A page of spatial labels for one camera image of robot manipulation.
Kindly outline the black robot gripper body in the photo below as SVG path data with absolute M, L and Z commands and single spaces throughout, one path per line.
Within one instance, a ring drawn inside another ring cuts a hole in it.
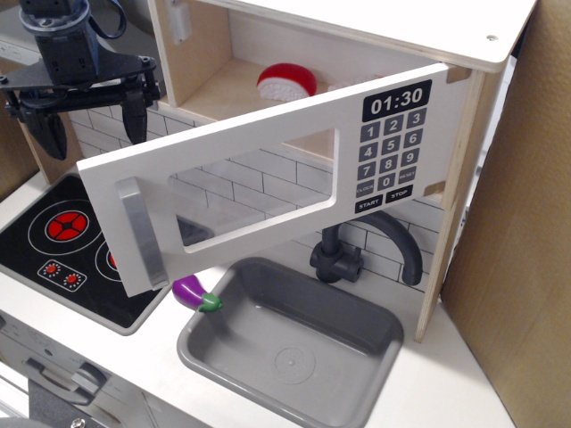
M 95 32 L 36 36 L 41 58 L 1 77 L 6 110 L 23 122 L 25 109 L 60 113 L 119 105 L 125 93 L 142 87 L 147 108 L 160 98 L 150 56 L 115 53 Z

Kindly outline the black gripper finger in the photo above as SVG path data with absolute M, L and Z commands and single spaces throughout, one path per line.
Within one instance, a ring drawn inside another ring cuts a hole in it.
M 52 158 L 67 158 L 67 137 L 62 119 L 57 113 L 25 109 L 23 123 L 44 151 Z
M 140 144 L 147 135 L 147 103 L 142 87 L 129 89 L 121 101 L 122 121 L 129 141 Z

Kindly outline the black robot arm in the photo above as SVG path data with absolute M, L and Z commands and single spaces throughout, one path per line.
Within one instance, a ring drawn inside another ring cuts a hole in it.
M 67 137 L 60 117 L 69 111 L 119 105 L 132 144 L 147 136 L 147 109 L 160 98 L 150 56 L 115 53 L 101 39 L 122 37 L 127 18 L 107 34 L 87 1 L 22 1 L 22 27 L 39 49 L 39 60 L 1 77 L 8 115 L 28 131 L 54 159 L 67 156 Z

